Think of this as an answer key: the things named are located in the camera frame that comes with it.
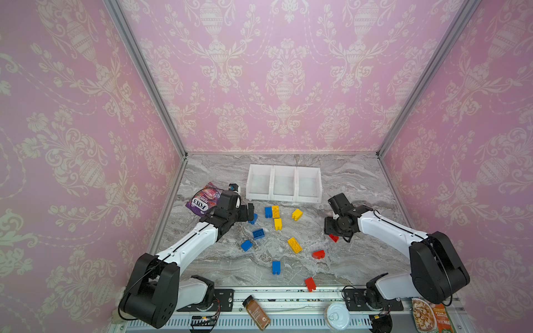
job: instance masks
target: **pink wallpaper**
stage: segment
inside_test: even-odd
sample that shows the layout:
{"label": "pink wallpaper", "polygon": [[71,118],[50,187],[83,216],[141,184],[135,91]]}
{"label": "pink wallpaper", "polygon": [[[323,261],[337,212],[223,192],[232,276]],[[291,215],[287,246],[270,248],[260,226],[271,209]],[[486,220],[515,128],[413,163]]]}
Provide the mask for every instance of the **pink wallpaper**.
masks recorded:
{"label": "pink wallpaper", "polygon": [[459,250],[477,332],[531,331],[532,1],[481,2],[385,163],[416,226]]}
{"label": "pink wallpaper", "polygon": [[179,161],[101,1],[4,1],[0,331],[106,332]]}
{"label": "pink wallpaper", "polygon": [[462,0],[120,3],[187,151],[375,151]]}

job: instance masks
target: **jar lid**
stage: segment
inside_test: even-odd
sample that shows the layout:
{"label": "jar lid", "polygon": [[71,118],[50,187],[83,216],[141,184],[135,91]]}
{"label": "jar lid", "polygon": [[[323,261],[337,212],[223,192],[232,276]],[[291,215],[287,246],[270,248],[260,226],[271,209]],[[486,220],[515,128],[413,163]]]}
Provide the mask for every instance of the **jar lid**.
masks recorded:
{"label": "jar lid", "polygon": [[344,304],[333,303],[326,312],[328,323],[336,330],[342,331],[348,328],[350,323],[350,312]]}
{"label": "jar lid", "polygon": [[244,300],[243,302],[243,306],[246,307],[246,305],[248,305],[248,303],[250,303],[250,301],[254,299],[254,296],[250,295],[248,297],[246,297],[246,299]]}

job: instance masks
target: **spice jar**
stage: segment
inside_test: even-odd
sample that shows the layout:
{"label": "spice jar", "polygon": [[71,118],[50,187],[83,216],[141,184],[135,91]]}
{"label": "spice jar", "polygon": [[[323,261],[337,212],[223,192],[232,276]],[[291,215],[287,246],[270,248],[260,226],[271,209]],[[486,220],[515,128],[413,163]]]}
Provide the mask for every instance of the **spice jar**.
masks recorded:
{"label": "spice jar", "polygon": [[259,303],[252,295],[248,296],[248,298],[244,300],[243,306],[246,308],[246,312],[248,312],[250,317],[252,317],[260,330],[264,331],[265,328],[270,325],[270,318],[263,311],[263,308],[261,308]]}

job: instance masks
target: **food package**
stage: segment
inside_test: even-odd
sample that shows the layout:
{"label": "food package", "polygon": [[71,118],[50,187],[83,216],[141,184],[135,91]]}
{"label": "food package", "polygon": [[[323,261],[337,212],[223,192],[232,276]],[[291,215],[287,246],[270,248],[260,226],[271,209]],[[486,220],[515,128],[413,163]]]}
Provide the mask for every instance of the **food package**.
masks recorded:
{"label": "food package", "polygon": [[454,333],[446,308],[420,298],[413,298],[413,318],[420,333]]}
{"label": "food package", "polygon": [[222,190],[217,189],[212,182],[209,182],[192,199],[187,201],[185,206],[196,215],[204,216],[211,207],[216,206],[220,193],[222,193]]}

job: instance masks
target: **plastic bin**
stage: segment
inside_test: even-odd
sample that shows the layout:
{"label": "plastic bin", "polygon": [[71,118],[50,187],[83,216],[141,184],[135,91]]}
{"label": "plastic bin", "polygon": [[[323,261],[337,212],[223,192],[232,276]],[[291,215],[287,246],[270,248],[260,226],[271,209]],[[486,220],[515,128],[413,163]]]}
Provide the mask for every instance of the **plastic bin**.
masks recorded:
{"label": "plastic bin", "polygon": [[250,164],[246,198],[319,203],[322,199],[320,168]]}
{"label": "plastic bin", "polygon": [[246,181],[246,198],[271,200],[274,177],[273,165],[250,164]]}
{"label": "plastic bin", "polygon": [[322,199],[320,168],[298,167],[297,174],[296,202],[320,202]]}
{"label": "plastic bin", "polygon": [[296,167],[274,165],[274,189],[271,200],[296,201]]}

